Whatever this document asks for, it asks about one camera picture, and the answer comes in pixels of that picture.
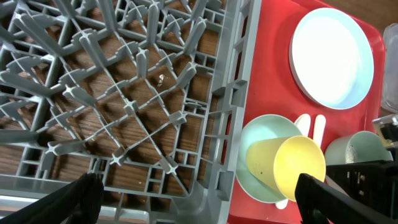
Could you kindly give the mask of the white plastic spoon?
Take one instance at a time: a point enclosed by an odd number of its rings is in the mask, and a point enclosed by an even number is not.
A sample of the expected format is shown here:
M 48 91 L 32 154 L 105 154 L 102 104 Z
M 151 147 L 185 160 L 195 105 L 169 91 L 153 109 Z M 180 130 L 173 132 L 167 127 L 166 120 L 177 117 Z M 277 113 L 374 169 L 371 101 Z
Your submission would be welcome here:
M 296 125 L 296 127 L 298 127 L 298 129 L 300 130 L 300 132 L 304 135 L 304 136 L 308 136 L 309 134 L 309 130 L 310 130 L 310 125 L 311 125 L 311 117 L 309 114 L 302 114 L 300 115 L 294 122 L 294 124 Z M 275 203 L 275 206 L 279 209 L 279 210 L 283 210 L 286 208 L 287 204 L 288 204 L 289 200 L 288 199 L 284 199 L 280 202 Z

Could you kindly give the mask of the light blue plate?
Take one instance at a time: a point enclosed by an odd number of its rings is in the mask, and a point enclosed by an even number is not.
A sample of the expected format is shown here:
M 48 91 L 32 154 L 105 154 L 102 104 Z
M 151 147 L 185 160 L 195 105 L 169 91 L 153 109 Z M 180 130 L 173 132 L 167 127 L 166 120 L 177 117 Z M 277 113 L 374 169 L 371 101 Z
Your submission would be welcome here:
M 312 101 L 334 110 L 360 104 L 374 78 L 373 52 L 362 28 L 330 7 L 308 12 L 290 40 L 289 65 Z

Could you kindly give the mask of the white plastic fork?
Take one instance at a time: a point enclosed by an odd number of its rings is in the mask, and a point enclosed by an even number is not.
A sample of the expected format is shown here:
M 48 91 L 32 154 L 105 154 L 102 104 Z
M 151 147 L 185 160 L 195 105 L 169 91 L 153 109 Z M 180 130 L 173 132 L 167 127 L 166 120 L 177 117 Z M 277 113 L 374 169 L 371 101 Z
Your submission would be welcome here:
M 323 135 L 326 126 L 326 118 L 324 115 L 319 114 L 315 118 L 315 124 L 313 127 L 313 140 L 319 147 L 322 145 Z

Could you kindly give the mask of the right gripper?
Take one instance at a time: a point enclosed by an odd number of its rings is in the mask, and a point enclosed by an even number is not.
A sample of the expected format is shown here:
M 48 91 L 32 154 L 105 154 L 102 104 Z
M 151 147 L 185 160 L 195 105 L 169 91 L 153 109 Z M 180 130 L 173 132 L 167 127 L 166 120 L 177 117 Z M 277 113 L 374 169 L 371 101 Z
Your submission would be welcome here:
M 393 161 L 328 165 L 326 175 L 351 198 L 389 218 L 397 217 L 397 164 Z

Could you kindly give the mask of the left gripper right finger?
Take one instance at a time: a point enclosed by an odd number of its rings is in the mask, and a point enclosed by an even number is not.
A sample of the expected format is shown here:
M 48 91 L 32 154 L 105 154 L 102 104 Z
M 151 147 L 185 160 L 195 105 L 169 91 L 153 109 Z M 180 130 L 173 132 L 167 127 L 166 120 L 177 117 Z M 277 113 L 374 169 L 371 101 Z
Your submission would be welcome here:
M 308 174 L 300 174 L 295 198 L 302 224 L 396 224 L 393 220 Z

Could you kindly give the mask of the green bowl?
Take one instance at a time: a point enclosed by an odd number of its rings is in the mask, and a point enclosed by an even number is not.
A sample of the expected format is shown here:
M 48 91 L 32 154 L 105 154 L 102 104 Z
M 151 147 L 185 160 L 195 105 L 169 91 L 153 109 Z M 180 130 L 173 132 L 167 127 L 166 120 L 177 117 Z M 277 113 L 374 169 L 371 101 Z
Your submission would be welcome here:
M 327 166 L 379 160 L 392 161 L 393 157 L 379 136 L 370 131 L 338 138 L 325 151 Z

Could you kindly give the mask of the light blue saucer bowl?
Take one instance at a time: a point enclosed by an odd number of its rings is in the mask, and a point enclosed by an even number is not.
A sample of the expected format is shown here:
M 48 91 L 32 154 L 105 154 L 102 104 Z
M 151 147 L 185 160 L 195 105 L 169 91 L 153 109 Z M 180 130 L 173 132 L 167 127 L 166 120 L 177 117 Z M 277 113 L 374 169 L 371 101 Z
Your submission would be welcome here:
M 253 143 L 266 139 L 301 135 L 291 120 L 277 115 L 265 114 L 254 118 L 242 130 L 239 143 L 236 178 L 241 188 L 254 200 L 262 203 L 278 203 L 286 198 L 252 175 L 246 165 L 246 154 Z

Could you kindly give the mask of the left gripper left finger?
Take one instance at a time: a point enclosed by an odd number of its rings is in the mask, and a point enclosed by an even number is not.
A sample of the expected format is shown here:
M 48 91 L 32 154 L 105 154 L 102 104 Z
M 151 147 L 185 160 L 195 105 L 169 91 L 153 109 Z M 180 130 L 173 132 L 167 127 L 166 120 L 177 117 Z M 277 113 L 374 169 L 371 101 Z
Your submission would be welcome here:
M 94 224 L 103 202 L 104 185 L 100 175 L 83 174 L 76 181 L 4 217 L 4 224 Z

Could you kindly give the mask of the yellow plastic cup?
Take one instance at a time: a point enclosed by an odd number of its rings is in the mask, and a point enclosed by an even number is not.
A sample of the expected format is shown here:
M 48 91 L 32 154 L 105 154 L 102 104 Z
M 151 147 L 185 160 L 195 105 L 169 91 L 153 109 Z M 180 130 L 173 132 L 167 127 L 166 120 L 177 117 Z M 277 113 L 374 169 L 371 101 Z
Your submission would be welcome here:
M 306 136 L 257 141 L 248 148 L 246 165 L 254 177 L 293 202 L 300 174 L 321 182 L 326 176 L 323 151 Z

